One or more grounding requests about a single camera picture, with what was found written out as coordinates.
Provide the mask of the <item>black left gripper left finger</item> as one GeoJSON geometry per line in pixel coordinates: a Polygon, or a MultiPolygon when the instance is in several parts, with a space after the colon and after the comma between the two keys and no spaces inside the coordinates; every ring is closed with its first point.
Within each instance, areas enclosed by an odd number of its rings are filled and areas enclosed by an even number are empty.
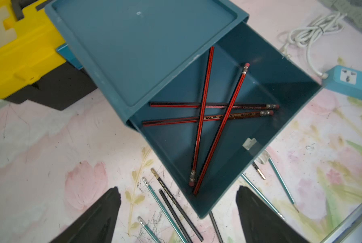
{"type": "Polygon", "coordinates": [[[121,194],[118,188],[110,188],[52,242],[110,243],[120,206],[121,194]]]}

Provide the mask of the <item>white power plug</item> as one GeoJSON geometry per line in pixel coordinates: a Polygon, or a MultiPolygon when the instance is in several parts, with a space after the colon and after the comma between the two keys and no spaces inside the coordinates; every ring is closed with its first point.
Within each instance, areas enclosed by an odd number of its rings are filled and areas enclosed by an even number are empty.
{"type": "Polygon", "coordinates": [[[288,44],[285,44],[279,50],[283,54],[284,57],[286,57],[287,59],[291,59],[292,55],[290,53],[288,53],[287,49],[288,49],[288,44]]]}

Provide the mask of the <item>black pencil left cluster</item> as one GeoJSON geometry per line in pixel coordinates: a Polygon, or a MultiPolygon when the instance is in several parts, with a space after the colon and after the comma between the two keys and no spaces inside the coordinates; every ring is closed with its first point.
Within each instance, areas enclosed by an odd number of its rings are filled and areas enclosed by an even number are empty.
{"type": "Polygon", "coordinates": [[[164,181],[160,178],[159,174],[156,172],[156,170],[154,168],[151,168],[151,172],[153,173],[154,177],[159,181],[159,183],[161,184],[162,188],[164,189],[164,191],[167,193],[167,195],[169,196],[170,200],[173,202],[173,204],[177,207],[177,209],[180,211],[181,215],[185,218],[186,222],[189,224],[189,226],[191,227],[191,229],[194,231],[194,233],[196,234],[196,236],[199,238],[199,240],[201,242],[203,242],[204,238],[202,236],[202,234],[198,231],[197,227],[194,225],[194,223],[191,221],[191,219],[189,218],[189,216],[186,214],[186,212],[184,211],[184,209],[181,207],[181,205],[179,204],[179,202],[177,201],[177,199],[173,196],[173,194],[170,192],[169,188],[166,186],[166,184],[164,183],[164,181]]]}

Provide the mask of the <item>teal power strip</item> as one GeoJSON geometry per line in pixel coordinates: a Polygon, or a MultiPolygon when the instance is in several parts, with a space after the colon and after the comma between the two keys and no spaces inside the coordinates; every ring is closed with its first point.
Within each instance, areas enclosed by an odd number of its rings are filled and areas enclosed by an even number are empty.
{"type": "Polygon", "coordinates": [[[326,74],[324,88],[362,101],[362,71],[337,65],[326,74]]]}

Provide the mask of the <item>teal drawer cabinet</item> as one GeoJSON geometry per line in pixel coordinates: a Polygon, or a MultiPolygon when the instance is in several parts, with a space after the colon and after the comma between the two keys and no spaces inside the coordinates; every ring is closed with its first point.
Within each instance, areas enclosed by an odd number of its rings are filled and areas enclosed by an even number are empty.
{"type": "Polygon", "coordinates": [[[124,123],[249,17],[232,1],[53,1],[45,13],[124,123]]]}

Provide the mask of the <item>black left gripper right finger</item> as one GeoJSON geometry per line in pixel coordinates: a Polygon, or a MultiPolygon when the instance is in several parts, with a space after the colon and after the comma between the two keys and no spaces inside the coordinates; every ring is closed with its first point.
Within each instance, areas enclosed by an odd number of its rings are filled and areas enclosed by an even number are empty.
{"type": "Polygon", "coordinates": [[[248,187],[238,189],[236,203],[247,243],[307,242],[248,187]]]}

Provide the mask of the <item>yellow black toolbox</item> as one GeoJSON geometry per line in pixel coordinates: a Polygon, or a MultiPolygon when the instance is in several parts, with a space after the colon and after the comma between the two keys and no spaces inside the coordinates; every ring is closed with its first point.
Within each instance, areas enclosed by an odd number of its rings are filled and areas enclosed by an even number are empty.
{"type": "Polygon", "coordinates": [[[47,1],[0,1],[0,99],[64,110],[96,84],[45,13],[47,1]]]}

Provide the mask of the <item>red black pencil long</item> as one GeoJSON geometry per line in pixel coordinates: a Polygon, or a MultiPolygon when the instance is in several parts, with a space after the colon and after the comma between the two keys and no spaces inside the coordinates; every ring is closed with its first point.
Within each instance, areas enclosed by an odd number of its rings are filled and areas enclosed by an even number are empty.
{"type": "MultiPolygon", "coordinates": [[[[262,116],[272,116],[274,114],[273,110],[263,110],[256,112],[244,112],[244,113],[233,113],[230,114],[228,119],[245,119],[245,118],[254,118],[262,116]]],[[[218,121],[222,120],[224,115],[212,115],[205,116],[203,118],[204,122],[208,121],[218,121]]],[[[169,119],[159,119],[159,120],[146,120],[142,122],[144,127],[151,126],[162,126],[162,125],[173,125],[173,124],[187,124],[187,123],[197,123],[199,122],[199,117],[184,117],[184,118],[169,118],[169,119]]]]}

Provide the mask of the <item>black pencil cluster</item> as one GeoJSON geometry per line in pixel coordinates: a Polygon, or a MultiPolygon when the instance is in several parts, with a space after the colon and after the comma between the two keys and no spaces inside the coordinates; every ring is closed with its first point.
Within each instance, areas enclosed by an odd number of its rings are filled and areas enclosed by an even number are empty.
{"type": "Polygon", "coordinates": [[[196,236],[199,238],[199,240],[201,242],[203,242],[204,238],[202,236],[202,234],[198,231],[197,227],[194,225],[194,223],[191,221],[191,219],[189,218],[189,216],[186,214],[186,212],[184,211],[184,209],[181,207],[181,205],[179,204],[179,202],[177,201],[177,199],[173,196],[173,194],[170,192],[169,188],[166,186],[166,184],[164,183],[164,181],[160,178],[159,174],[156,172],[156,170],[154,168],[151,168],[151,172],[153,173],[154,177],[159,181],[159,183],[161,184],[162,188],[164,189],[164,191],[167,193],[167,195],[169,196],[170,200],[173,202],[173,204],[177,207],[177,209],[180,211],[181,215],[185,218],[186,222],[189,224],[189,226],[191,227],[191,229],[194,231],[194,233],[196,234],[196,236]]]}
{"type": "Polygon", "coordinates": [[[171,206],[171,204],[170,204],[169,200],[167,199],[165,193],[163,192],[162,189],[159,190],[159,193],[160,193],[160,195],[162,196],[162,198],[163,198],[164,202],[166,203],[167,207],[169,208],[170,213],[172,214],[173,218],[175,219],[175,221],[176,221],[179,229],[181,230],[183,236],[184,236],[185,239],[187,240],[187,243],[192,243],[191,238],[189,237],[189,235],[188,235],[187,231],[185,230],[184,226],[182,225],[182,223],[181,223],[180,219],[178,218],[175,210],[174,210],[173,207],[171,206]]]}

